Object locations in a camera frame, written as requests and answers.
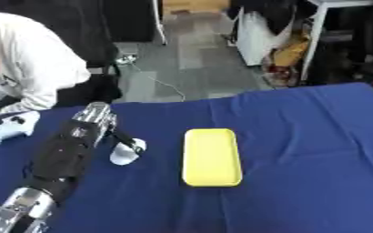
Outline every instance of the white cable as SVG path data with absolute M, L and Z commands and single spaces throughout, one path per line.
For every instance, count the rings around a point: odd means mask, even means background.
M 138 71 L 138 72 L 140 72 L 140 73 L 144 73 L 144 71 L 143 70 L 141 70 L 138 66 L 136 66 L 135 64 L 134 64 L 134 62 L 130 62 L 130 64 Z M 153 77 L 151 77 L 151 76 L 146 76 L 146 77 L 148 77 L 149 79 L 151 79 L 151 80 L 153 80 L 153 81 L 155 81 L 155 82 L 157 82 L 157 83 L 159 83 L 159 84 L 161 84 L 161 85 L 164 85 L 164 86 L 169 86 L 169 87 L 171 87 L 171 88 L 173 88 L 180 96 L 181 96 L 181 102 L 185 102 L 185 100 L 186 100 L 186 96 L 185 96 L 185 94 L 184 93 L 182 93 L 178 88 L 176 88 L 176 86 L 173 86 L 173 85 L 169 85 L 169 84 L 166 84 L 166 83 L 164 83 L 164 82 L 162 82 L 162 81 L 159 81 L 158 79 L 155 79 L 155 78 L 153 78 Z

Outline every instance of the wall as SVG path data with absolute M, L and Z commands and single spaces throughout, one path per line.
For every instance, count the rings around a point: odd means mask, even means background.
M 163 0 L 166 14 L 173 11 L 219 12 L 227 8 L 229 0 Z

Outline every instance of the game controller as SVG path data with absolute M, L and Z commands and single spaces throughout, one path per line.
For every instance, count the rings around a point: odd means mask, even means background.
M 31 136 L 40 114 L 36 111 L 26 112 L 7 118 L 0 118 L 0 144 L 3 140 L 20 135 Z

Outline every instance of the cable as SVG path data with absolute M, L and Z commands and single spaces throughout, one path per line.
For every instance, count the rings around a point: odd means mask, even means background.
M 144 72 L 138 66 L 136 66 L 136 64 L 134 64 L 134 60 L 133 59 L 131 59 L 130 57 L 126 57 L 125 59 L 128 61 L 128 64 L 131 64 L 133 66 L 133 68 L 135 68 L 139 73 L 143 73 Z M 155 82 L 157 82 L 157 83 L 159 83 L 159 84 L 161 84 L 161 85 L 169 86 L 169 87 L 173 88 L 181 96 L 181 102 L 185 102 L 186 101 L 187 97 L 178 88 L 176 88 L 176 86 L 173 86 L 173 85 L 170 85 L 170 84 L 166 84 L 166 83 L 164 83 L 164 82 L 162 82 L 162 81 L 160 81 L 158 79 L 155 79 L 155 78 L 153 78 L 151 76 L 146 76 L 146 77 L 149 78 L 149 79 L 151 79 L 151 80 L 153 80 L 153 81 L 155 81 Z

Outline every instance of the white sweater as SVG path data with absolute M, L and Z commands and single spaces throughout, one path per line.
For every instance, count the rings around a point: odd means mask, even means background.
M 52 108 L 57 90 L 89 77 L 86 62 L 51 30 L 29 18 L 0 13 L 0 100 L 21 99 L 0 114 Z

